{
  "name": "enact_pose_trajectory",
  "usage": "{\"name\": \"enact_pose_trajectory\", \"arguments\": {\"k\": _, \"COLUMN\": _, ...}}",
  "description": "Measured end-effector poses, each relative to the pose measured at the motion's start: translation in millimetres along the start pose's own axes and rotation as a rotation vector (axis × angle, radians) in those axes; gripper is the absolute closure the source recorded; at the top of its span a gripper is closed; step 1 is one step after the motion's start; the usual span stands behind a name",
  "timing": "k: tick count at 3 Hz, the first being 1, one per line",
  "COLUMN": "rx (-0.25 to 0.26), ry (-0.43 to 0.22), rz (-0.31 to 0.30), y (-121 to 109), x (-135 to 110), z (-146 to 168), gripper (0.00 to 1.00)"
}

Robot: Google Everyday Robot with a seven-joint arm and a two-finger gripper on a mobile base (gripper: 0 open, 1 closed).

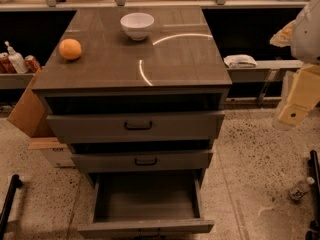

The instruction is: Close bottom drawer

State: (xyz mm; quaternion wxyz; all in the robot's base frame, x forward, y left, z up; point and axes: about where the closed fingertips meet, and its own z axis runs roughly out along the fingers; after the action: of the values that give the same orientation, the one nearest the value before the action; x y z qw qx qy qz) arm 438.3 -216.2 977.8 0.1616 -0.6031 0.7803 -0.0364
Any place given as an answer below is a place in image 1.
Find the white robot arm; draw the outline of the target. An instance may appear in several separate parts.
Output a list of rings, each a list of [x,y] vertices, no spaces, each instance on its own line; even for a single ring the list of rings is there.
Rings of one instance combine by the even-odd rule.
[[[270,39],[274,46],[289,46],[304,65],[288,71],[282,84],[281,101],[272,121],[278,130],[290,130],[302,122],[320,102],[320,0],[310,0],[295,20]]]

